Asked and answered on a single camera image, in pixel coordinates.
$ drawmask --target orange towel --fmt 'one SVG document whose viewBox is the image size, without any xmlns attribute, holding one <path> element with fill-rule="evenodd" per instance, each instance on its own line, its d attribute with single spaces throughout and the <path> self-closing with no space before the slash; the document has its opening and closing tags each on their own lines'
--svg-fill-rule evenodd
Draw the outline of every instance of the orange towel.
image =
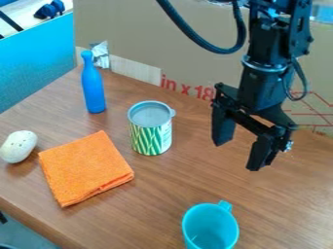
<svg viewBox="0 0 333 249">
<path fill-rule="evenodd" d="M 81 202 L 134 177 L 104 131 L 41 152 L 39 160 L 61 207 Z"/>
</svg>

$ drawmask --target tin can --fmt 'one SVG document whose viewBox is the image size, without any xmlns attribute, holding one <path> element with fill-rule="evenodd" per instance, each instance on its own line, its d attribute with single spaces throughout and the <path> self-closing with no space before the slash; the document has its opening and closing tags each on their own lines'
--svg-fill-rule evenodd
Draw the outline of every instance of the tin can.
<svg viewBox="0 0 333 249">
<path fill-rule="evenodd" d="M 129 108 L 132 148 L 139 154 L 155 156 L 172 143 L 172 118 L 175 111 L 160 101 L 142 101 Z"/>
</svg>

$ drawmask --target can lid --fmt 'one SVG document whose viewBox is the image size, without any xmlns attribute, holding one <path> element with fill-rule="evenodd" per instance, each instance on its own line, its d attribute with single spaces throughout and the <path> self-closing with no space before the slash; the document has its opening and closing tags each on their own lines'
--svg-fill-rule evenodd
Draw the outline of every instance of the can lid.
<svg viewBox="0 0 333 249">
<path fill-rule="evenodd" d="M 135 125 L 155 127 L 167 123 L 174 117 L 175 111 L 160 101 L 148 100 L 134 104 L 129 108 L 128 118 Z"/>
</svg>

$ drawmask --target cup handle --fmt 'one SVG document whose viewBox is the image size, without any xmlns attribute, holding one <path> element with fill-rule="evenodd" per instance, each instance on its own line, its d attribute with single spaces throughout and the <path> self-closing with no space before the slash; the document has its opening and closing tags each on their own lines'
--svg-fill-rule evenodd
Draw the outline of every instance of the cup handle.
<svg viewBox="0 0 333 249">
<path fill-rule="evenodd" d="M 176 112 L 173 109 L 170 109 L 170 114 L 171 114 L 171 117 L 173 118 L 175 116 Z"/>
<path fill-rule="evenodd" d="M 225 201 L 225 200 L 220 200 L 218 202 L 218 205 L 220 207 L 222 207 L 224 210 L 228 211 L 228 212 L 232 212 L 232 209 L 233 209 L 233 205 L 230 204 L 228 201 Z"/>
</svg>

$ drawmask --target cardboard box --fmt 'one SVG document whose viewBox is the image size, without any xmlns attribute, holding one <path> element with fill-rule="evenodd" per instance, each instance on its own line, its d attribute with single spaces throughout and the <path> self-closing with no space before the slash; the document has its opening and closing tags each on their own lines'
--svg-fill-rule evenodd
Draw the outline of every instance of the cardboard box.
<svg viewBox="0 0 333 249">
<path fill-rule="evenodd" d="M 225 48 L 234 45 L 237 30 L 231 7 L 198 0 L 170 2 L 206 40 Z M 74 9 L 77 46 L 107 40 L 112 54 L 161 68 L 164 88 L 209 100 L 215 83 L 240 83 L 247 45 L 230 55 L 208 52 L 189 40 L 155 0 L 74 0 Z M 242 12 L 247 20 L 248 10 Z M 300 59 L 312 93 L 305 101 L 286 101 L 284 109 L 303 127 L 333 135 L 333 25 L 312 23 L 312 33 L 311 54 Z M 294 88 L 302 89 L 299 80 Z"/>
</svg>

